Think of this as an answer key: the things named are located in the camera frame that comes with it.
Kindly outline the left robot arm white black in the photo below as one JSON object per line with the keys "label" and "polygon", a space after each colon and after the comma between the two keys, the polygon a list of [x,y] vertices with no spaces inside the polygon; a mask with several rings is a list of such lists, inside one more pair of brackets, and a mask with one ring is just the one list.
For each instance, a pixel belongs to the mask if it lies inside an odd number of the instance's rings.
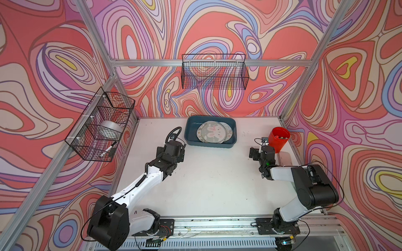
{"label": "left robot arm white black", "polygon": [[165,142],[157,148],[156,158],[145,164],[140,177],[111,197],[101,196],[89,218],[87,235],[110,251],[116,251],[129,236],[140,232],[158,234],[160,214],[148,208],[137,211],[135,207],[184,161],[185,147],[177,140]]}

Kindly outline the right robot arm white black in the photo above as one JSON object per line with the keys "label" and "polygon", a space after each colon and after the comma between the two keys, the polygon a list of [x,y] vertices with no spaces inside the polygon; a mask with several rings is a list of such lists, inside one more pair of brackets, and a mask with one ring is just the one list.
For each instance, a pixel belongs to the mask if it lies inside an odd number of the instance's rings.
{"label": "right robot arm white black", "polygon": [[268,225],[277,234],[298,234],[298,221],[314,210],[338,203],[340,196],[327,174],[317,164],[276,165],[274,148],[262,141],[251,147],[249,158],[259,162],[263,179],[294,184],[296,196],[288,204],[274,210]]}

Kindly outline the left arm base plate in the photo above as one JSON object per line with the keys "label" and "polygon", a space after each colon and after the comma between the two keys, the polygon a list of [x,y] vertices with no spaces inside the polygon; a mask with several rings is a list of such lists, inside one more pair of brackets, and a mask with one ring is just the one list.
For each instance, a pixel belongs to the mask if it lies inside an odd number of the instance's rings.
{"label": "left arm base plate", "polygon": [[161,219],[158,223],[154,224],[151,229],[147,231],[141,231],[134,234],[133,236],[168,238],[174,234],[174,226],[174,219]]}

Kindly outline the white butterfly star coaster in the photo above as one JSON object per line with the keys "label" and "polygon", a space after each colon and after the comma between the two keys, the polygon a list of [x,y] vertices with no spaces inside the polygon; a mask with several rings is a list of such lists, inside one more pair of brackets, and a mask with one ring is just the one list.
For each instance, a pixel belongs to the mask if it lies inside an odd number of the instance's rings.
{"label": "white butterfly star coaster", "polygon": [[220,124],[225,128],[226,131],[226,137],[225,137],[225,142],[230,140],[232,135],[233,135],[233,130],[231,126],[225,122],[220,122]]}

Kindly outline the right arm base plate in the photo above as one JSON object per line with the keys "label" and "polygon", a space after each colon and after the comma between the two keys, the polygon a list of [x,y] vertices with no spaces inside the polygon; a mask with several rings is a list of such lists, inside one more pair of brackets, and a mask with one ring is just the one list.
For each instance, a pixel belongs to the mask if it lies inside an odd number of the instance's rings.
{"label": "right arm base plate", "polygon": [[285,222],[281,219],[256,218],[256,228],[259,235],[298,235],[300,229],[298,222]]}

